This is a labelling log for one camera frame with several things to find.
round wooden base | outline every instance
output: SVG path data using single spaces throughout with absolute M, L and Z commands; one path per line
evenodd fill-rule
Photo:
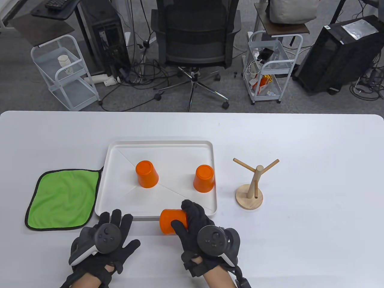
M 236 190 L 236 202 L 246 210 L 255 210 L 263 203 L 263 194 L 258 190 L 258 198 L 253 197 L 252 199 L 247 198 L 247 192 L 249 189 L 249 184 L 240 186 Z

white metal shelf cart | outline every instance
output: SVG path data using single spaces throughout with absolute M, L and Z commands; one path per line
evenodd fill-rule
M 79 58 L 62 46 L 60 42 L 62 38 L 69 38 L 73 41 L 79 54 Z M 35 56 L 37 48 L 41 48 L 54 42 L 58 44 L 57 49 L 39 57 Z M 71 60 L 71 64 L 61 67 L 57 59 L 60 55 L 67 55 Z M 85 64 L 80 48 L 73 36 L 63 35 L 37 47 L 33 47 L 31 50 L 31 57 L 44 78 L 49 91 L 51 91 L 57 100 L 59 100 L 68 110 L 79 111 L 97 100 L 100 101 L 99 94 L 91 80 L 91 75 Z M 73 73 L 68 75 L 65 70 L 70 67 L 72 68 Z M 85 74 L 87 74 L 90 79 L 91 85 L 81 78 L 81 76 Z
M 295 66 L 297 57 L 299 56 L 301 46 L 303 44 L 303 36 L 300 34 L 286 34 L 286 35 L 275 35 L 271 36 L 276 38 L 276 40 L 271 41 L 253 41 L 256 38 L 256 35 L 260 33 L 266 33 L 266 31 L 256 31 L 249 38 L 248 42 L 248 51 L 244 59 L 244 68 L 243 68 L 243 78 L 245 85 L 248 90 L 249 97 L 251 98 L 251 104 L 255 104 L 256 101 L 265 101 L 265 100 L 277 100 L 278 103 L 281 102 L 284 92 L 287 88 L 288 81 L 291 77 L 293 67 Z M 289 59 L 281 41 L 284 37 L 296 36 L 300 39 L 299 47 L 295 54 L 294 59 Z M 264 49 L 268 48 L 273 50 L 273 54 L 268 58 L 267 62 L 261 64 L 257 59 L 257 55 Z M 255 64 L 260 67 L 259 71 L 255 73 L 252 72 L 249 67 Z M 276 80 L 278 74 L 287 74 L 283 89 L 281 89 L 279 83 Z M 260 91 L 261 79 L 264 75 L 270 75 L 272 82 L 264 89 Z M 257 80 L 257 84 L 250 84 L 252 79 Z

wooden pole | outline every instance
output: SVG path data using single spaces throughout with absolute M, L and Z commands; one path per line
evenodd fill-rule
M 240 160 L 238 160 L 238 159 L 236 159 L 236 158 L 234 158 L 233 160 L 234 160 L 234 162 L 236 162 L 237 164 L 243 166 L 244 168 L 247 168 L 248 170 L 251 170 L 253 173 L 256 171 L 256 170 L 255 170 L 254 168 L 252 168 L 251 166 L 245 164 L 244 162 L 241 162 Z
M 271 169 L 273 166 L 275 166 L 277 163 L 279 163 L 280 160 L 279 159 L 276 159 L 275 161 L 273 161 L 271 164 L 269 164 L 267 167 L 265 167 L 265 169 L 263 170 L 263 173 L 264 174 L 265 172 L 267 172 L 269 169 Z
M 255 173 L 252 178 L 251 185 L 249 186 L 248 192 L 247 192 L 247 198 L 252 199 L 253 197 L 258 197 L 258 182 L 260 180 L 260 177 L 263 173 L 264 167 L 261 165 L 258 165 L 255 169 Z

black mesh chair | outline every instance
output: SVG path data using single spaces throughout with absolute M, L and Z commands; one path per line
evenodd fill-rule
M 200 82 L 211 77 L 220 80 L 218 71 L 199 78 L 199 68 L 231 66 L 233 41 L 241 29 L 237 4 L 238 0 L 157 0 L 157 10 L 152 10 L 160 64 L 178 67 L 189 78 L 158 91 L 190 82 L 188 111 L 197 85 L 224 98 L 222 107 L 229 107 L 228 98 Z

human hand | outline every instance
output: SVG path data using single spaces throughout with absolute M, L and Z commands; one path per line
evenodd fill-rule
M 104 212 L 100 215 L 99 223 L 96 224 L 93 228 L 97 230 L 101 225 L 105 223 L 111 223 L 116 225 L 121 233 L 121 241 L 117 249 L 108 254 L 96 253 L 95 255 L 90 255 L 82 262 L 76 266 L 72 266 L 74 273 L 67 278 L 66 283 L 63 287 L 68 287 L 85 273 L 89 273 L 97 278 L 100 281 L 108 286 L 109 282 L 112 279 L 113 273 L 115 271 L 120 274 L 123 270 L 123 264 L 127 258 L 140 246 L 140 241 L 135 239 L 129 242 L 124 248 L 123 244 L 128 236 L 128 232 L 131 228 L 133 216 L 131 214 L 126 214 L 121 218 L 121 211 L 116 209 L 113 210 L 111 221 L 109 221 L 109 213 Z M 75 245 L 76 240 L 72 244 L 71 253 L 77 248 Z
M 224 263 L 221 257 L 205 254 L 197 244 L 197 234 L 201 228 L 215 223 L 206 216 L 203 207 L 190 200 L 184 200 L 181 209 L 187 214 L 188 230 L 178 220 L 173 220 L 171 226 L 179 236 L 184 249 L 181 259 L 185 269 L 191 272 L 192 277 L 201 276 Z
M 202 251 L 197 244 L 197 234 L 201 228 L 215 223 L 206 216 L 203 207 L 191 200 L 184 200 L 181 209 L 187 214 L 188 230 L 179 220 L 173 220 L 171 226 L 179 236 L 184 251 L 199 255 Z

